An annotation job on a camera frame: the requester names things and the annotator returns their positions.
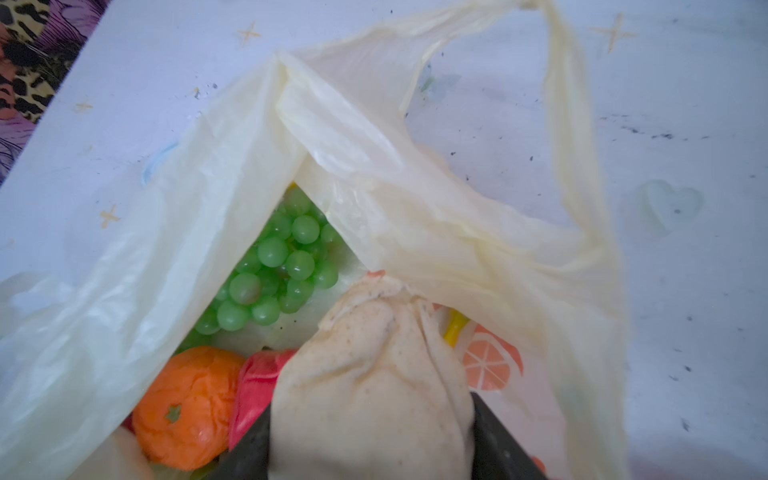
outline plastic bag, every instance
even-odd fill
[[[159,480],[133,433],[118,427],[68,480]]]
[[[403,121],[429,57],[516,8],[539,8],[549,23],[552,162],[578,230],[477,194],[414,145]],[[573,478],[628,478],[620,257],[584,62],[551,0],[418,15],[278,54],[232,84],[138,195],[82,286],[0,339],[18,357],[0,402],[0,478],[66,478],[117,428],[294,179],[367,269],[543,359]]]

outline red plastic bag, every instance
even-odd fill
[[[230,450],[272,402],[277,377],[296,350],[254,353],[243,365],[237,383],[235,410],[230,421]]]
[[[128,416],[125,417],[125,420],[123,420],[123,422],[120,425],[130,430],[131,433],[136,433],[134,431],[134,413],[133,412],[129,413]]]

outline leopard print fabric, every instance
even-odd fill
[[[50,13],[48,0],[5,0],[0,4],[0,22],[5,27],[3,52],[16,66],[13,78],[0,78],[0,108],[14,108],[32,123],[38,122],[56,92],[46,78],[51,59],[32,46]],[[12,100],[8,101],[11,90]],[[0,111],[0,118],[9,115]]]

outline yellow object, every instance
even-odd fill
[[[456,346],[456,342],[458,342],[459,333],[461,333],[462,329],[469,323],[469,319],[466,315],[454,309],[451,309],[449,315],[451,316],[451,321],[448,324],[448,329],[445,331],[443,338],[448,342],[451,348],[453,348]]]

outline orange slice print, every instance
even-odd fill
[[[464,354],[467,383],[477,390],[501,390],[509,382],[509,364],[488,340],[475,340]]]
[[[544,465],[544,463],[538,459],[538,457],[531,457],[531,460],[536,464],[539,470],[541,470],[541,473],[547,474],[547,467]]]
[[[508,356],[505,357],[502,352],[506,352]],[[523,360],[520,352],[478,325],[463,360],[470,388],[487,392],[506,387],[511,375],[510,358],[517,364],[522,376]]]
[[[488,335],[492,336],[496,339],[499,344],[501,344],[502,348],[507,351],[510,357],[515,361],[515,363],[518,364],[518,369],[520,370],[520,375],[523,374],[523,358],[520,357],[520,350],[515,348],[513,345],[510,345],[506,341],[504,341],[500,336],[495,335],[494,333],[491,333],[488,329],[486,329],[482,325],[477,325],[477,328],[475,328],[475,335],[478,333],[487,333]]]

